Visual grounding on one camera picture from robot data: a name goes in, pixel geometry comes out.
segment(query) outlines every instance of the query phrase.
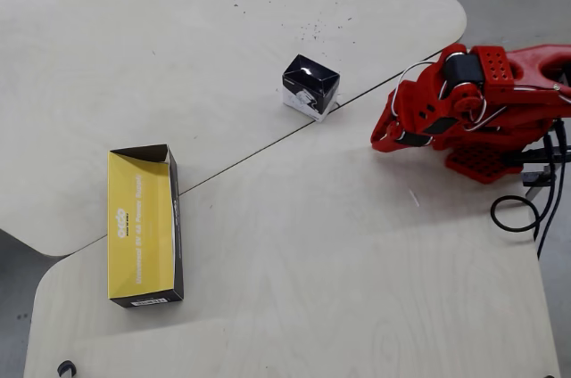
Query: yellow cardboard box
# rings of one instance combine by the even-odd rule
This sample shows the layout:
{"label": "yellow cardboard box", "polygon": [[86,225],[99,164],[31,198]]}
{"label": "yellow cardboard box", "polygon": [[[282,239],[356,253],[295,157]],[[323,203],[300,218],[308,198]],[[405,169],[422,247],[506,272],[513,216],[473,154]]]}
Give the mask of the yellow cardboard box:
{"label": "yellow cardboard box", "polygon": [[122,307],[182,300],[177,163],[168,145],[110,151],[109,299]]}

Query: metal wire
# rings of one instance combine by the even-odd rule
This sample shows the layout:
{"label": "metal wire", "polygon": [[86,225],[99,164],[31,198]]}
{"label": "metal wire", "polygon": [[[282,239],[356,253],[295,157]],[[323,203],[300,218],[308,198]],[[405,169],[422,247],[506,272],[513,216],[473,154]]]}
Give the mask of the metal wire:
{"label": "metal wire", "polygon": [[477,118],[476,120],[473,120],[473,119],[472,119],[472,111],[470,111],[470,119],[472,120],[472,122],[473,122],[474,124],[477,124],[477,123],[479,123],[479,122],[482,120],[482,118],[484,117],[484,114],[485,114],[485,109],[486,109],[487,106],[488,106],[488,103],[487,103],[487,101],[485,100],[485,97],[482,96],[482,100],[483,100],[483,101],[482,101],[482,110],[480,111],[480,115],[478,115],[478,118]]}
{"label": "metal wire", "polygon": [[434,64],[436,62],[432,61],[432,60],[424,60],[422,62],[418,62],[418,63],[414,63],[412,65],[410,65],[407,69],[404,70],[404,72],[399,76],[399,82],[397,82],[396,84],[396,88],[394,89],[394,94],[393,94],[393,101],[391,102],[391,113],[393,114],[394,117],[398,117],[399,115],[394,111],[394,101],[396,100],[396,95],[399,93],[399,85],[402,82],[402,78],[404,77],[404,75],[411,70],[412,68],[416,68],[417,66],[420,66],[421,64]]}
{"label": "metal wire", "polygon": [[470,131],[475,131],[478,130],[480,127],[485,126],[487,123],[491,122],[493,119],[495,119],[496,117],[498,117],[501,113],[503,113],[506,109],[508,109],[508,106],[504,106],[503,108],[499,108],[496,112],[494,112],[492,115],[490,115],[488,118],[484,119],[482,122],[480,122],[479,124],[476,124],[473,127],[470,128],[466,128],[464,127],[464,129],[468,132]]}

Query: wooden table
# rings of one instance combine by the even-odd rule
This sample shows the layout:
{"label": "wooden table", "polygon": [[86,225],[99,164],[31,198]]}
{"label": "wooden table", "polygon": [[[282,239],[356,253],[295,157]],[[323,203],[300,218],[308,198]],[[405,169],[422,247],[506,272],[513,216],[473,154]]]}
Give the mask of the wooden table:
{"label": "wooden table", "polygon": [[103,236],[106,152],[168,143],[184,192],[310,123],[298,54],[347,103],[459,39],[455,0],[0,0],[0,225],[46,255]]}
{"label": "wooden table", "polygon": [[489,217],[518,178],[373,151],[393,84],[181,197],[184,301],[107,300],[106,240],[55,265],[24,377],[70,359],[82,378],[559,378],[531,234]]}

